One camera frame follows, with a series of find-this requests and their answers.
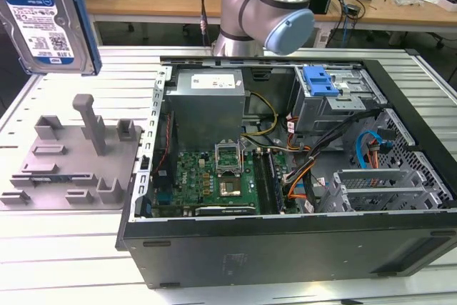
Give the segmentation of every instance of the open computer tower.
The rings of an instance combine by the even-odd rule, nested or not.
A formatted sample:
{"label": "open computer tower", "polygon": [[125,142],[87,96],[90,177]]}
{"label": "open computer tower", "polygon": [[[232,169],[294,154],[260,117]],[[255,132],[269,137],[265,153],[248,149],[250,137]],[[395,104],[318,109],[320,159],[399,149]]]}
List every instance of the open computer tower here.
{"label": "open computer tower", "polygon": [[149,288],[409,276],[457,165],[377,61],[162,58],[120,236]]}

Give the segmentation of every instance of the barcode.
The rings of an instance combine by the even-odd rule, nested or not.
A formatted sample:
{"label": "barcode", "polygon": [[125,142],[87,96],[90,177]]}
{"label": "barcode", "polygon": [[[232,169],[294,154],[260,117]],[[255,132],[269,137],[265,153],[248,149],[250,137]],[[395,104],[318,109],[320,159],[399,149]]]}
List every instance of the barcode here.
{"label": "barcode", "polygon": [[69,51],[70,50],[64,34],[51,32],[49,34],[49,38],[51,40],[52,49],[54,51]]}
{"label": "barcode", "polygon": [[49,49],[48,44],[46,43],[46,39],[44,37],[36,37],[34,49]]}

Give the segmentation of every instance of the desk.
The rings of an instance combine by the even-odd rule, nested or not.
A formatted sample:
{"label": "desk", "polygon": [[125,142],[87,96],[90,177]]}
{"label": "desk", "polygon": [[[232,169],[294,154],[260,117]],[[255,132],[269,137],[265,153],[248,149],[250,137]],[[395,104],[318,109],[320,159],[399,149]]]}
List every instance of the desk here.
{"label": "desk", "polygon": [[[354,0],[345,0],[357,4]],[[366,7],[365,16],[357,23],[357,29],[419,32],[457,32],[457,13],[424,2],[423,6],[397,6],[392,0],[361,0]],[[341,13],[340,4],[333,0],[332,14]]]}
{"label": "desk", "polygon": [[[397,6],[391,0],[362,2],[366,6],[366,15],[357,23],[357,29],[457,33],[457,13],[447,12],[435,4]],[[100,44],[102,42],[96,27],[97,21],[200,22],[200,0],[86,0],[86,6]],[[206,12],[210,24],[220,24],[221,0],[206,0]],[[315,47],[326,46],[340,13],[338,2],[333,0],[327,15],[316,15],[318,35]]]}
{"label": "desk", "polygon": [[[95,98],[94,112],[103,116],[105,124],[133,118],[135,125],[146,128],[160,55],[208,56],[210,50],[105,46],[100,48],[100,53],[103,68],[98,77],[32,76],[0,119],[2,191],[11,189],[9,177],[19,169],[36,138],[34,124],[40,115],[56,114],[63,125],[81,125],[71,100],[76,93],[90,93]],[[446,82],[420,57],[403,50],[301,49],[292,56],[303,60],[344,57],[379,61],[402,86],[404,94],[413,98],[411,101],[421,113],[427,114],[432,128],[440,129],[444,120],[435,105],[450,111],[456,108],[456,93]],[[49,101],[56,99],[57,94],[68,102],[61,101],[56,106]],[[441,135],[443,141],[452,144],[452,135]],[[341,304],[341,299],[371,305],[456,303],[457,249],[407,278],[150,291],[129,253],[114,248],[120,220],[120,211],[0,212],[1,303],[252,305],[322,301]]]}
{"label": "desk", "polygon": [[[220,24],[221,0],[205,0],[205,5],[208,22]],[[200,24],[200,0],[86,0],[86,7],[99,45],[97,21]],[[338,19],[336,11],[316,15],[316,27],[331,29]]]}

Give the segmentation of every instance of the white tabletop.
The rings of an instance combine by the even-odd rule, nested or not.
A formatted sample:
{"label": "white tabletop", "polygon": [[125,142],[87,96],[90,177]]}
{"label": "white tabletop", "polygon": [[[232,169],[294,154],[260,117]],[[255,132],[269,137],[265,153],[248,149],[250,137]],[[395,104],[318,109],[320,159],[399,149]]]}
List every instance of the white tabletop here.
{"label": "white tabletop", "polygon": [[[40,115],[57,114],[62,124],[82,124],[71,108],[77,93],[94,95],[94,111],[105,124],[132,118],[145,125],[159,56],[179,54],[207,51],[104,47],[104,67],[97,77],[33,76],[0,120],[0,189],[12,189],[9,177],[36,138],[33,127]],[[403,51],[303,50],[296,56],[310,54],[369,57],[400,80],[411,76],[432,80],[429,68]],[[442,86],[438,90],[448,93]],[[439,99],[455,106],[449,99]],[[120,218],[120,211],[1,212],[0,304],[340,304],[341,299],[365,304],[457,304],[457,250],[407,278],[151,291],[129,253],[114,248]]]}

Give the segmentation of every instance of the motherboard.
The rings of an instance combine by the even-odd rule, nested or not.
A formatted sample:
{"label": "motherboard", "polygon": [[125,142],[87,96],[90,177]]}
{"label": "motherboard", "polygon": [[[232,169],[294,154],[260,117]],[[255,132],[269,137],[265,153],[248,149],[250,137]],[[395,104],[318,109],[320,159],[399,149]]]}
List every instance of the motherboard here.
{"label": "motherboard", "polygon": [[219,149],[217,153],[180,152],[176,185],[172,191],[156,190],[153,214],[279,213],[282,208],[279,185],[287,172],[286,156],[282,152],[235,149]]}

